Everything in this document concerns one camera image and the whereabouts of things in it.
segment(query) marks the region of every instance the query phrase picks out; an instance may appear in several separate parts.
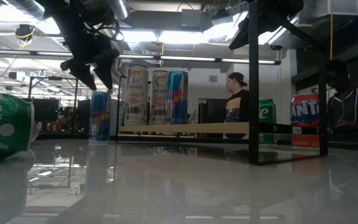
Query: blue can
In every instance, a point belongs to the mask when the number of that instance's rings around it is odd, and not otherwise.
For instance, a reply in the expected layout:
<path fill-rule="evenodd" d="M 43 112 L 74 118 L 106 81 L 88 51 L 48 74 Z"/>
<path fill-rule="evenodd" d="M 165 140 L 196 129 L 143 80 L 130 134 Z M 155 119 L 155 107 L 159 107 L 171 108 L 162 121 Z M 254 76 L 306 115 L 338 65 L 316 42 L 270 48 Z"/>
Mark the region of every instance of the blue can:
<path fill-rule="evenodd" d="M 167 124 L 187 123 L 187 91 L 187 72 L 170 72 L 167 83 Z"/>
<path fill-rule="evenodd" d="M 89 142 L 108 142 L 110 138 L 110 102 L 109 93 L 92 93 L 89 120 Z"/>

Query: sprite can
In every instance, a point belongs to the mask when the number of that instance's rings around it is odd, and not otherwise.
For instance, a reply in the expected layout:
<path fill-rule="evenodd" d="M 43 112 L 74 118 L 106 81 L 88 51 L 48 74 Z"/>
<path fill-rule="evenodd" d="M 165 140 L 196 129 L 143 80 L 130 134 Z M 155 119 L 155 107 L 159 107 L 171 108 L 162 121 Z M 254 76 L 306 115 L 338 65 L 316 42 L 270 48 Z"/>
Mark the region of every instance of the sprite can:
<path fill-rule="evenodd" d="M 276 106 L 271 99 L 259 100 L 259 122 L 275 124 Z M 274 134 L 259 134 L 259 144 L 265 147 L 276 146 L 277 139 Z"/>
<path fill-rule="evenodd" d="M 0 94 L 0 159 L 28 150 L 37 130 L 32 103 Z"/>

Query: black baseball cap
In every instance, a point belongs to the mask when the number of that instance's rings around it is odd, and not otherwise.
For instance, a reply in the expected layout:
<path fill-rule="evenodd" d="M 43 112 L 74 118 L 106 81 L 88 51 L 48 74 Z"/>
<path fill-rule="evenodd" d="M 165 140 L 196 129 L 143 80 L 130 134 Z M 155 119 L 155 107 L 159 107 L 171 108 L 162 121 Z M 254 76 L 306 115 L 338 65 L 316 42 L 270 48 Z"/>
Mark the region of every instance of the black baseball cap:
<path fill-rule="evenodd" d="M 232 74 L 228 75 L 230 79 L 236 80 L 240 83 L 241 86 L 247 86 L 248 84 L 244 82 L 244 75 L 239 72 L 233 72 Z"/>

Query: wooden board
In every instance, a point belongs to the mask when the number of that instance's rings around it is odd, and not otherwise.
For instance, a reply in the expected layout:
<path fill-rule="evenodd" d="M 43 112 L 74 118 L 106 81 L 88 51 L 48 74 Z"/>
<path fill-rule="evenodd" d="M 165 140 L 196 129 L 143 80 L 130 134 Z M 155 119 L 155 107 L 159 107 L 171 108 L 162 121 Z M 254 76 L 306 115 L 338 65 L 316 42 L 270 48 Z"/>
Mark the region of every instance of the wooden board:
<path fill-rule="evenodd" d="M 145 126 L 121 126 L 120 131 L 141 131 L 156 133 L 227 133 L 248 134 L 249 123 L 217 123 L 217 124 L 167 124 Z"/>

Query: dark hoodie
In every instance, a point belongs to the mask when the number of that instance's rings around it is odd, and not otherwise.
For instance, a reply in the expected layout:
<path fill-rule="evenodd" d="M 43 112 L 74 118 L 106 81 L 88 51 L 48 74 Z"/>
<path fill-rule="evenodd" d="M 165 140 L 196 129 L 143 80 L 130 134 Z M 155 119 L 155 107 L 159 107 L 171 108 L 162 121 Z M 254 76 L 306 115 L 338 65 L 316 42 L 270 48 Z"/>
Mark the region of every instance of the dark hoodie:
<path fill-rule="evenodd" d="M 335 93 L 327 103 L 328 124 L 335 126 L 339 120 L 358 123 L 358 85 L 342 102 L 340 94 Z M 358 130 L 332 131 L 332 141 L 358 142 Z"/>

